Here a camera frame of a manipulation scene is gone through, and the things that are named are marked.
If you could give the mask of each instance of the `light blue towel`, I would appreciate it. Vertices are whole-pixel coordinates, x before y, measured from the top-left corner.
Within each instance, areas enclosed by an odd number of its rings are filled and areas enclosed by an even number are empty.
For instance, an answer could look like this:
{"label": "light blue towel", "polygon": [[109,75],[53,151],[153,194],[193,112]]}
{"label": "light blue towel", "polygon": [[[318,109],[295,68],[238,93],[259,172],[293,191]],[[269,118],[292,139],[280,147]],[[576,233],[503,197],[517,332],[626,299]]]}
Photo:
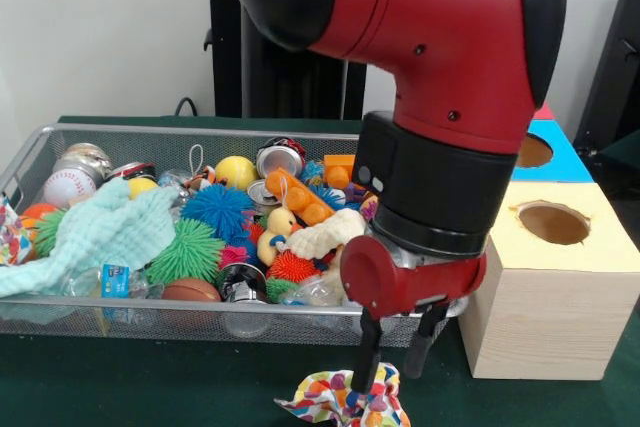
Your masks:
{"label": "light blue towel", "polygon": [[[65,295],[70,279],[109,263],[143,268],[175,238],[169,209],[178,191],[162,187],[129,200],[122,179],[105,184],[90,199],[72,207],[58,228],[56,246],[45,259],[0,268],[0,297],[21,293]],[[88,295],[95,286],[74,287]]]}

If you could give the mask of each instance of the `orange toy block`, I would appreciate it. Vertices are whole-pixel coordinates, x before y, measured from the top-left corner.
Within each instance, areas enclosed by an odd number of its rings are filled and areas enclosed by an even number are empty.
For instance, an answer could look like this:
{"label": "orange toy block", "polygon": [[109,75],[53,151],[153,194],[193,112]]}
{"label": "orange toy block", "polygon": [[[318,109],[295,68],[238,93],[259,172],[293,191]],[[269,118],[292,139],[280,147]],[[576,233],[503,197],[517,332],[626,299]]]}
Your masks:
{"label": "orange toy block", "polygon": [[353,178],[355,155],[325,155],[324,181],[329,187],[344,190]]}
{"label": "orange toy block", "polygon": [[286,207],[300,217],[305,224],[309,226],[319,224],[335,213],[320,197],[282,167],[267,176],[265,185],[269,192],[282,200],[285,182]]}

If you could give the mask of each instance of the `box with circular hole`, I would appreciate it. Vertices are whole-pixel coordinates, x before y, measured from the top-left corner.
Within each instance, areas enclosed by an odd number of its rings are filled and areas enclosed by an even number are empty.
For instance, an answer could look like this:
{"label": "box with circular hole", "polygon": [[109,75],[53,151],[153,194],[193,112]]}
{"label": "box with circular hole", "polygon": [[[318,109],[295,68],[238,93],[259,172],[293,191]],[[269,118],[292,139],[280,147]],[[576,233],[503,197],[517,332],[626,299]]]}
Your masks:
{"label": "box with circular hole", "polygon": [[599,380],[640,293],[640,253],[596,183],[511,182],[460,317],[474,377]]}
{"label": "box with circular hole", "polygon": [[512,180],[593,182],[571,142],[554,120],[531,122]]}

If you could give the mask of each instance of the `brown ball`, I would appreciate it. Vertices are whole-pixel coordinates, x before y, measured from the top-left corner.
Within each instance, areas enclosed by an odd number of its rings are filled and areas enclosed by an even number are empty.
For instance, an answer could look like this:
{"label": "brown ball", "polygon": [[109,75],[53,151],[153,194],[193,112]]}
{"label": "brown ball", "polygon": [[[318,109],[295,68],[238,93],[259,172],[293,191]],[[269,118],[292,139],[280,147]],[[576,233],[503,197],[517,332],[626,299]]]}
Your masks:
{"label": "brown ball", "polygon": [[170,283],[162,294],[164,300],[220,302],[220,294],[209,282],[200,279],[180,279]]}

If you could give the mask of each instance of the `wire mesh basket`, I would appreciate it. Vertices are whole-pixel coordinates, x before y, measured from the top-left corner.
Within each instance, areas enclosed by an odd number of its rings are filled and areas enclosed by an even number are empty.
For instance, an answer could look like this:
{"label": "wire mesh basket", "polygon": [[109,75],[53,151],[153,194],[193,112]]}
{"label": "wire mesh basket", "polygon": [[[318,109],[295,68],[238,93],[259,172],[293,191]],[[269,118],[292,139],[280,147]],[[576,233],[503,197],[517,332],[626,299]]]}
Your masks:
{"label": "wire mesh basket", "polygon": [[[229,155],[253,158],[275,136],[301,142],[309,159],[355,153],[358,139],[355,135],[57,124],[31,135],[0,176],[0,192],[21,213],[41,199],[56,160],[78,142],[100,146],[116,166],[141,160],[155,162],[158,172],[163,172],[186,168],[194,144],[202,145],[206,163],[215,165]],[[356,345],[359,316],[354,308],[34,295],[0,299],[0,333],[24,335]],[[382,345],[406,347],[418,321],[414,315],[385,319]]]}

